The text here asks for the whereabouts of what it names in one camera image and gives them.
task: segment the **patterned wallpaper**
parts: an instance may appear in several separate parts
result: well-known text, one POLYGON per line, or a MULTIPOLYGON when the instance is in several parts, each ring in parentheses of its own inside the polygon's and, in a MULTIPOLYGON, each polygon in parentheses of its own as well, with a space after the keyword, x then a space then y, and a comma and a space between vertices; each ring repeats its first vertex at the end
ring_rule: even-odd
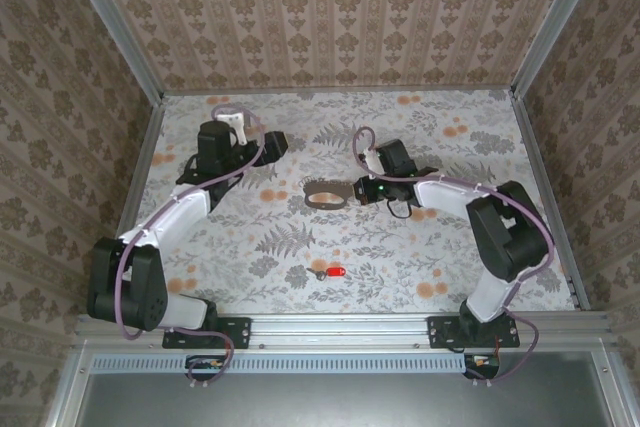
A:
POLYGON ((169 91, 509 84, 552 0, 115 0, 169 91))
POLYGON ((590 301, 640 386, 640 0, 580 0, 526 103, 590 301))
POLYGON ((37 425, 150 106, 89 0, 0 0, 0 425, 37 425))

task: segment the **table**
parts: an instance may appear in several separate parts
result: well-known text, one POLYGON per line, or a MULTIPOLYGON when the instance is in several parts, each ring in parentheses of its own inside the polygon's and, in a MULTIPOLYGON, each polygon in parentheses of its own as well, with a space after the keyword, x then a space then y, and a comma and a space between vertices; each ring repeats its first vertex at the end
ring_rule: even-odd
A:
POLYGON ((94 375, 77 425, 625 425, 611 417, 591 355, 579 352, 537 353, 491 388, 460 374, 229 374, 206 389, 175 374, 94 375))
MULTIPOLYGON (((522 183, 543 212, 507 91, 331 92, 170 96, 139 220, 167 198, 215 105, 251 109, 282 130, 289 151, 253 168, 209 217, 185 232, 165 263, 171 292, 214 300, 221 313, 387 313, 457 311, 482 272, 462 219, 415 209, 407 220, 384 203, 341 210, 307 207, 308 177, 353 182, 351 153, 361 125, 378 142, 401 139, 418 167, 499 185, 522 183), (344 277, 307 269, 342 266, 344 277)), ((255 126, 248 128, 255 138, 255 126)), ((404 206, 396 206, 404 213, 404 206)), ((573 310, 559 261, 525 283, 514 310, 573 310)))

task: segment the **black mounting bracket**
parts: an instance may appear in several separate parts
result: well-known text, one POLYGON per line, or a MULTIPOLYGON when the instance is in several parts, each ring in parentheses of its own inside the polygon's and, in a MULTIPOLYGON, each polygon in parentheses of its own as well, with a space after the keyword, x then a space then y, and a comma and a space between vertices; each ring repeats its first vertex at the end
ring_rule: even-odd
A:
MULTIPOLYGON (((249 348, 251 340, 250 317, 218 317, 215 313, 215 304, 207 302, 207 319, 202 331, 221 332, 228 335, 233 341, 236 350, 249 348)), ((179 332, 165 332, 162 338, 163 349, 224 349, 225 342, 220 337, 207 337, 181 334, 179 332)))
POLYGON ((460 351, 471 348, 495 349, 520 347, 516 321, 506 314, 479 324, 477 334, 471 336, 461 322, 460 315, 443 315, 427 318, 429 346, 432 349, 460 351))

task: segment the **purple cable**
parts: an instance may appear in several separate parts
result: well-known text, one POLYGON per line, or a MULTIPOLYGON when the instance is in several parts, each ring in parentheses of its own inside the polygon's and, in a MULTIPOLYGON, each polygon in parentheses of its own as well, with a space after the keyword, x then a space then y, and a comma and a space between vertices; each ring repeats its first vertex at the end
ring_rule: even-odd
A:
MULTIPOLYGON (((231 337, 229 337, 227 334, 223 334, 222 332, 213 332, 213 331, 207 332, 202 330, 189 330, 189 329, 183 329, 181 327, 175 327, 173 330, 175 332, 179 332, 181 334, 186 334, 186 335, 195 335, 200 337, 219 337, 229 344, 229 355, 227 356, 227 360, 225 361, 224 364, 222 364, 222 367, 220 367, 220 370, 218 370, 218 372, 213 377, 211 377, 211 379, 207 380, 208 383, 211 384, 216 380, 218 380, 231 365, 231 361, 233 360, 233 354, 236 348, 235 348, 235 345, 233 344, 233 340, 231 340, 231 337)), ((187 371, 187 377, 189 378, 189 380, 191 381, 196 380, 193 378, 193 367, 200 362, 203 362, 203 360, 196 359, 193 362, 191 362, 191 364, 189 364, 189 370, 187 371)))
MULTIPOLYGON (((498 377, 495 377, 494 379, 491 379, 491 382, 496 382, 498 380, 503 380, 503 379, 506 379, 506 378, 510 377, 518 369, 520 369, 520 367, 522 367, 522 365, 531 356, 531 354, 533 353, 533 350, 536 348, 536 345, 538 345, 538 339, 540 338, 540 332, 538 331, 538 328, 533 324, 533 322, 531 322, 530 320, 524 319, 524 318, 522 318, 522 317, 520 317, 518 315, 515 315, 507 307, 511 303, 511 301, 515 297, 516 293, 520 289, 520 286, 522 285, 522 283, 525 280, 530 279, 534 275, 537 275, 541 270, 546 269, 553 262, 553 258, 554 258, 554 253, 553 252, 554 252, 554 249, 555 249, 555 245, 554 245, 554 242, 553 242, 553 238, 551 237, 551 234, 547 230, 547 227, 544 225, 544 223, 533 212, 531 212, 529 209, 527 209, 524 205, 520 204, 519 202, 516 202, 515 200, 507 197, 504 194, 501 194, 500 192, 497 192, 496 190, 493 190, 493 189, 491 189, 489 187, 485 187, 484 185, 481 185, 481 184, 475 184, 473 182, 469 182, 469 181, 462 180, 462 179, 456 179, 456 178, 453 178, 453 177, 447 177, 447 176, 444 176, 444 175, 431 174, 431 175, 426 175, 426 176, 421 177, 421 178, 416 178, 416 177, 398 178, 398 177, 389 177, 389 176, 385 176, 385 175, 380 175, 380 174, 374 172, 364 162, 362 162, 360 160, 360 157, 358 156, 358 150, 356 148, 356 142, 358 141, 358 138, 364 132, 369 132, 371 134, 371 143, 369 145, 369 149, 372 149, 375 146, 375 140, 376 140, 375 132, 373 131, 373 129, 371 127, 364 126, 364 127, 360 127, 356 131, 355 135, 353 136, 353 140, 351 141, 351 147, 352 147, 353 155, 354 155, 354 157, 356 159, 356 162, 368 174, 370 174, 370 175, 372 175, 374 177, 377 177, 378 179, 387 180, 387 181, 390 181, 390 182, 415 182, 417 180, 435 180, 435 181, 438 181, 438 182, 444 182, 444 183, 448 183, 448 184, 452 184, 452 185, 460 185, 460 186, 468 187, 468 188, 472 187, 472 188, 474 188, 474 189, 476 189, 476 190, 478 190, 480 192, 484 192, 486 194, 493 195, 494 197, 500 199, 501 201, 503 201, 507 205, 510 205, 511 207, 517 209, 525 217, 527 217, 538 228, 538 230, 540 230, 540 233, 542 234, 542 236, 544 237, 545 242, 547 243, 547 249, 548 249, 547 259, 539 267, 536 267, 531 272, 523 274, 522 277, 520 277, 516 281, 515 286, 513 287, 513 289, 511 290, 511 292, 509 293, 509 295, 505 299, 505 301, 502 303, 502 309, 505 311, 505 313, 507 315, 511 316, 514 320, 516 320, 518 322, 522 322, 523 324, 528 325, 529 327, 531 327, 531 329, 533 329, 533 341, 531 342, 531 345, 529 346, 529 349, 524 354, 522 359, 520 359, 520 362, 518 362, 516 364, 516 366, 513 369, 511 369, 509 372, 507 372, 505 374, 502 374, 502 375, 500 375, 498 377)), ((474 371, 472 369, 467 369, 467 370, 469 372, 471 372, 472 374, 474 374, 475 376, 477 376, 478 378, 480 378, 482 380, 487 380, 487 382, 489 382, 488 379, 485 379, 478 372, 476 372, 476 371, 474 371)))
POLYGON ((486 379, 482 374, 476 372, 473 369, 467 368, 467 372, 471 372, 478 379, 485 380, 487 383, 489 383, 489 382, 491 382, 491 383, 499 382, 499 381, 504 380, 506 378, 509 378, 513 374, 515 374, 520 369, 520 367, 522 367, 524 365, 524 363, 529 359, 531 354, 533 354, 533 350, 538 345, 538 340, 540 339, 540 331, 538 330, 538 328, 535 326, 535 324, 533 322, 531 322, 528 319, 525 319, 524 317, 520 317, 519 315, 514 314, 513 312, 511 312, 507 308, 504 308, 504 311, 506 312, 506 314, 508 316, 510 316, 514 320, 517 320, 518 322, 522 322, 523 324, 527 324, 529 327, 531 327, 531 330, 533 330, 533 340, 531 341, 531 344, 529 345, 529 348, 527 349, 527 351, 524 353, 524 355, 522 356, 522 358, 520 359, 520 361, 516 364, 516 366, 514 368, 512 368, 511 370, 509 370, 508 372, 506 372, 506 373, 504 373, 502 375, 494 377, 493 379, 486 379))
POLYGON ((374 172, 373 170, 371 170, 364 162, 362 162, 360 160, 360 157, 358 157, 358 150, 356 148, 356 142, 357 142, 358 138, 365 131, 367 131, 367 132, 369 132, 371 134, 371 144, 369 145, 369 148, 372 149, 374 147, 376 135, 375 135, 375 133, 374 133, 374 131, 373 131, 373 129, 371 127, 366 127, 366 126, 365 127, 360 127, 356 131, 355 135, 353 136, 353 140, 351 142, 351 147, 352 147, 352 150, 353 150, 353 155, 356 158, 356 162, 368 174, 373 175, 374 177, 377 177, 378 179, 387 180, 387 181, 390 181, 390 182, 415 182, 417 180, 433 180, 433 181, 437 181, 437 182, 444 182, 445 184, 460 185, 462 187, 473 188, 473 189, 476 189, 476 190, 478 190, 480 192, 484 192, 486 194, 493 195, 494 197, 500 199, 501 201, 503 201, 507 205, 510 205, 514 209, 518 210, 525 217, 527 217, 538 228, 538 230, 540 230, 540 233, 544 237, 544 240, 545 240, 545 242, 547 244, 547 249, 548 249, 548 252, 549 252, 548 255, 547 255, 547 259, 539 267, 536 267, 531 272, 523 274, 522 277, 520 277, 516 281, 516 285, 513 287, 513 289, 511 291, 511 293, 509 294, 509 296, 505 299, 505 301, 503 303, 503 307, 507 307, 511 303, 511 301, 513 300, 513 297, 516 295, 516 293, 520 289, 520 285, 522 284, 522 282, 524 282, 527 279, 530 279, 534 275, 537 275, 538 272, 540 272, 541 270, 543 270, 543 269, 545 269, 545 268, 547 268, 547 267, 549 267, 551 265, 551 263, 553 262, 553 258, 554 258, 553 251, 554 251, 554 248, 555 248, 555 245, 553 243, 553 239, 551 238, 551 234, 547 230, 547 227, 544 225, 544 223, 533 212, 531 212, 529 209, 527 209, 524 205, 522 205, 519 202, 516 202, 515 200, 507 197, 504 194, 501 194, 500 192, 498 192, 498 191, 496 191, 494 189, 491 189, 489 187, 485 187, 482 184, 469 182, 467 180, 462 180, 462 179, 456 179, 455 177, 447 177, 446 175, 430 174, 430 175, 426 175, 426 176, 420 177, 420 178, 416 178, 416 177, 389 177, 389 176, 386 176, 386 175, 380 175, 380 174, 374 172))
MULTIPOLYGON (((211 118, 213 118, 215 120, 216 114, 218 114, 220 110, 226 109, 226 108, 229 108, 229 106, 222 106, 221 105, 221 106, 218 106, 218 107, 214 108, 211 111, 211 118)), ((125 267, 127 265, 127 259, 129 258, 129 255, 131 255, 131 251, 135 247, 136 243, 144 236, 144 231, 150 229, 151 227, 153 227, 153 225, 158 220, 160 220, 162 218, 162 216, 171 207, 173 207, 174 204, 178 203, 180 200, 184 199, 185 197, 187 197, 188 195, 192 194, 196 190, 204 189, 206 187, 210 187, 212 185, 218 184, 220 182, 224 182, 225 180, 229 180, 229 179, 231 179, 233 177, 236 177, 236 176, 240 175, 245 170, 250 168, 253 164, 255 164, 258 161, 258 159, 260 158, 260 156, 262 155, 262 152, 264 151, 264 142, 265 142, 264 127, 260 123, 260 120, 258 119, 258 117, 253 112, 249 111, 248 109, 245 109, 244 107, 240 107, 240 106, 235 106, 234 105, 233 109, 236 110, 236 111, 242 112, 244 115, 249 116, 249 118, 251 118, 252 120, 254 120, 256 122, 256 124, 258 126, 258 129, 260 129, 260 146, 258 147, 258 151, 256 152, 256 155, 254 155, 253 158, 249 162, 247 162, 245 165, 243 165, 239 169, 236 169, 233 172, 225 174, 225 175, 223 175, 221 177, 216 177, 215 179, 203 182, 202 184, 194 185, 193 187, 185 190, 184 192, 178 194, 176 197, 172 198, 171 201, 169 201, 166 204, 164 204, 158 210, 158 212, 156 212, 148 220, 148 222, 145 223, 142 226, 140 231, 127 244, 127 246, 124 249, 124 252, 122 252, 122 257, 120 258, 120 262, 118 263, 118 270, 116 272, 116 285, 115 285, 115 292, 114 292, 114 297, 115 297, 114 310, 115 310, 115 314, 116 314, 116 324, 118 324, 118 327, 120 327, 120 330, 122 331, 122 336, 127 340, 135 340, 135 339, 137 339, 138 337, 140 337, 140 335, 142 335, 142 330, 138 330, 138 332, 136 332, 135 334, 131 334, 129 331, 127 331, 127 328, 125 327, 124 322, 122 320, 122 276, 124 275, 124 269, 125 269, 125 267)))

